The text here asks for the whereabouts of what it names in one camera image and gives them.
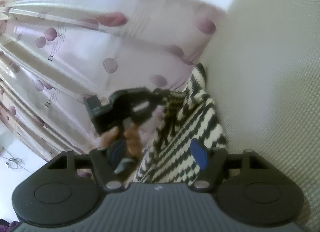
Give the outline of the person's left hand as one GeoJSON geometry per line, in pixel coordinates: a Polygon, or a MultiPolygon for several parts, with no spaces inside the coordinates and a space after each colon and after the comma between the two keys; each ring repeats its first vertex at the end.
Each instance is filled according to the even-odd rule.
{"type": "Polygon", "coordinates": [[[138,131],[138,126],[135,124],[131,124],[130,128],[124,131],[123,134],[121,134],[119,128],[115,126],[101,135],[100,146],[108,148],[118,138],[124,138],[126,140],[127,155],[137,159],[141,159],[143,156],[142,143],[138,131]]]}

